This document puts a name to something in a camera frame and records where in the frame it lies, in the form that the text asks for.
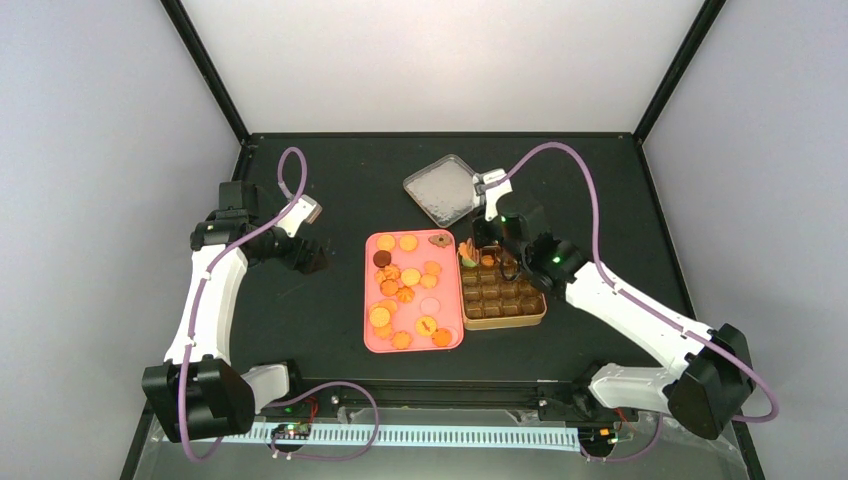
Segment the gold cookie tin box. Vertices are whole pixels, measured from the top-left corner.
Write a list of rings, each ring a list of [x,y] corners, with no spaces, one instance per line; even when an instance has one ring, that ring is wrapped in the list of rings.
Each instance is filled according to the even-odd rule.
[[[544,294],[522,276],[517,262],[505,256],[499,246],[480,250],[481,257],[492,255],[497,264],[465,268],[460,257],[467,257],[466,243],[457,249],[464,328],[483,331],[540,324],[548,311]]]

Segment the pink plastic tray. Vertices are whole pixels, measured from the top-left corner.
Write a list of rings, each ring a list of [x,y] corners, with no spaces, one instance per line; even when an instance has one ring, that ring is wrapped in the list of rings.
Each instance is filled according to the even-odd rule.
[[[364,274],[364,313],[363,343],[375,354],[404,352],[445,351],[457,347],[464,338],[462,295],[459,264],[456,259],[455,239],[447,248],[438,248],[429,243],[428,237],[446,233],[444,229],[378,232],[370,235],[365,242]],[[392,263],[378,269],[372,261],[373,254],[379,250],[376,239],[379,235],[394,235],[396,247],[391,251]],[[413,252],[404,252],[398,247],[398,238],[405,234],[418,237],[419,246]],[[438,262],[442,272],[438,276],[427,275],[424,270],[426,261]],[[418,285],[411,287],[415,298],[409,304],[397,301],[395,294],[404,287],[399,277],[402,270],[416,268],[421,274]],[[419,335],[414,327],[421,316],[420,303],[424,298],[433,297],[440,301],[441,310],[432,316],[438,323],[438,330],[431,337]],[[374,328],[368,320],[368,314],[376,306],[388,308],[392,313],[391,323],[382,328]]]

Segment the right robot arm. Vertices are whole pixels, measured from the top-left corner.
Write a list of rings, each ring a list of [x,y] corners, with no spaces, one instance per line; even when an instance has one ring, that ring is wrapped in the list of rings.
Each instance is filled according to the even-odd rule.
[[[607,408],[650,410],[700,438],[717,439],[755,390],[745,334],[728,323],[713,328],[680,315],[607,272],[554,236],[540,205],[505,206],[502,215],[473,210],[473,246],[499,248],[515,269],[507,280],[526,280],[547,297],[596,317],[657,363],[591,368],[569,392],[572,410],[585,419]]]

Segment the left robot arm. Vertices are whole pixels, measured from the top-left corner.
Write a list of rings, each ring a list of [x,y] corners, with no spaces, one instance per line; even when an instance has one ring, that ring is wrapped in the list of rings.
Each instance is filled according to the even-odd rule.
[[[327,265],[323,247],[299,236],[320,204],[290,193],[270,223],[259,219],[258,186],[219,186],[219,204],[190,235],[191,281],[177,333],[161,364],[148,367],[142,390],[173,443],[248,432],[254,418],[290,391],[286,362],[240,373],[232,366],[230,335],[241,283],[249,267],[278,260],[307,275]]]

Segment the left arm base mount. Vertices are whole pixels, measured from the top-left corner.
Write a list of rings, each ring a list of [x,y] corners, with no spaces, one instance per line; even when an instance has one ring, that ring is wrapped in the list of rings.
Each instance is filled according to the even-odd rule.
[[[341,393],[341,382],[306,382],[286,396],[272,400],[259,411],[260,416],[283,421],[315,421],[321,416],[332,414],[331,398]]]

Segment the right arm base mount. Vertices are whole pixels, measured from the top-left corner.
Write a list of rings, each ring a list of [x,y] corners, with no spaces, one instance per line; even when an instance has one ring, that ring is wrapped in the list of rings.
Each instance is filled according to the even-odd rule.
[[[537,384],[532,405],[543,421],[578,426],[605,426],[622,420],[636,423],[639,419],[637,410],[604,407],[586,386],[572,382]]]

